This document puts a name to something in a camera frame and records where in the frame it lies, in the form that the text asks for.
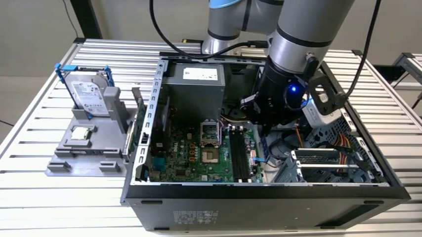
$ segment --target aluminum slat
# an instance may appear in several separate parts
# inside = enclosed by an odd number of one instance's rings
[[[409,117],[406,115],[384,115],[382,117],[380,115],[360,115],[361,119],[400,119],[400,120],[409,120]]]
[[[380,146],[384,155],[389,157],[422,158],[422,147],[417,146]]]
[[[373,135],[378,145],[420,145],[422,146],[422,137],[415,135]]]
[[[413,124],[415,122],[411,119],[366,119],[361,118],[365,124],[368,123],[405,123]]]
[[[416,135],[416,134],[422,134],[422,131],[419,129],[382,129],[382,128],[369,128],[369,133],[370,134],[409,134],[409,135]]]
[[[368,129],[377,128],[377,129],[419,129],[416,125],[412,124],[385,124],[385,123],[369,123],[365,124]]]

